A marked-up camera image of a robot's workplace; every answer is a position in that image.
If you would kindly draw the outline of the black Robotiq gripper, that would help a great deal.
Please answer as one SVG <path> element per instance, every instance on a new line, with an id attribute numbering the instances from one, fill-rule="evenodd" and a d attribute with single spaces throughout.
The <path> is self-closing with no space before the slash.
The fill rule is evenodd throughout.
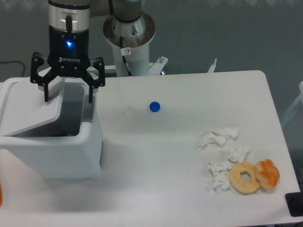
<path id="1" fill-rule="evenodd" d="M 45 102 L 49 101 L 49 83 L 57 76 L 81 78 L 89 87 L 89 103 L 99 87 L 104 87 L 105 64 L 102 57 L 89 60 L 89 30 L 71 32 L 55 29 L 49 26 L 48 58 L 34 52 L 31 58 L 30 82 L 42 87 Z M 38 74 L 38 68 L 48 63 L 51 69 L 44 75 Z M 92 66 L 97 72 L 87 71 Z"/>

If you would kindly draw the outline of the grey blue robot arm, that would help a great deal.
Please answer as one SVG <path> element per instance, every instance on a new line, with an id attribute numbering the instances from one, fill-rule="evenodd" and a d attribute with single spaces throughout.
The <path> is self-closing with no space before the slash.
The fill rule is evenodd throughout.
<path id="1" fill-rule="evenodd" d="M 81 78 L 93 93 L 105 85 L 104 60 L 90 60 L 89 20 L 110 15 L 110 31 L 119 47 L 137 47 L 143 41 L 146 23 L 139 0 L 50 0 L 49 55 L 35 52 L 31 60 L 30 81 L 44 92 L 49 101 L 49 84 L 56 77 Z"/>

